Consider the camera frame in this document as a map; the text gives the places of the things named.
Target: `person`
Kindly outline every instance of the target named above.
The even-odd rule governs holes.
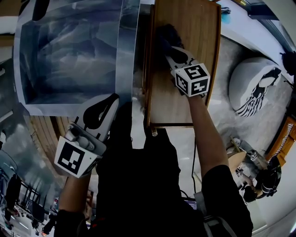
[[[201,96],[188,101],[207,212],[223,218],[237,236],[251,236],[250,213],[232,178],[222,139]],[[60,195],[55,237],[114,233],[206,236],[203,216],[181,197],[177,152],[166,130],[158,129],[153,137],[151,129],[145,129],[146,142],[141,150],[132,149],[130,131],[131,103],[118,110],[108,140],[110,148],[97,165],[96,218],[90,230],[83,212],[91,176],[71,176]],[[223,236],[223,232],[217,229],[214,236]]]
[[[247,186],[244,188],[245,202],[253,202],[265,196],[273,196],[277,191],[277,186],[280,181],[281,168],[276,156],[271,160],[270,164],[259,158],[256,161],[261,165],[262,169],[256,174],[255,185],[250,177],[242,172],[242,178],[247,183]]]
[[[56,225],[56,215],[50,214],[49,222],[42,228],[43,236],[49,235],[52,227],[54,227],[55,225]]]
[[[6,195],[5,195],[5,219],[10,222],[11,215],[19,215],[18,211],[14,210],[14,205],[19,199],[19,192],[21,188],[21,179],[17,174],[14,174],[8,182]]]

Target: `forearm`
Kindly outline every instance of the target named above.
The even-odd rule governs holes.
[[[260,157],[258,157],[257,160],[258,160],[259,164],[261,165],[261,167],[262,167],[263,169],[268,169],[268,168],[267,168],[267,167],[268,167],[268,163],[267,163],[266,160],[263,160],[263,161],[262,161]]]
[[[84,212],[90,178],[90,174],[80,179],[68,177],[60,195],[59,210]]]
[[[247,182],[248,185],[254,186],[253,181],[248,176],[246,176],[244,173],[242,173],[242,177],[243,177],[244,181]]]
[[[202,177],[213,167],[227,165],[223,141],[200,96],[188,98]]]

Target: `transparent plastic sheet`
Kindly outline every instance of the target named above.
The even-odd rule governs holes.
[[[21,26],[20,102],[31,115],[71,116],[95,95],[131,101],[140,0],[66,2]]]

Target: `backpack strap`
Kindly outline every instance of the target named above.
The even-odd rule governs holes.
[[[230,225],[223,218],[208,215],[204,203],[204,195],[202,192],[195,193],[194,198],[197,204],[197,210],[203,214],[203,225],[208,237],[214,237],[211,231],[211,227],[215,225],[222,225],[231,237],[237,237]]]

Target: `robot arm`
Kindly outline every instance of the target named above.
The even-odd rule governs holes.
[[[119,106],[117,94],[96,96],[83,103],[65,137],[60,137],[55,164],[80,178],[90,173],[107,147],[111,124]]]
[[[210,74],[203,63],[199,63],[191,52],[172,46],[166,55],[175,78],[175,86],[188,97],[205,94],[210,86]]]

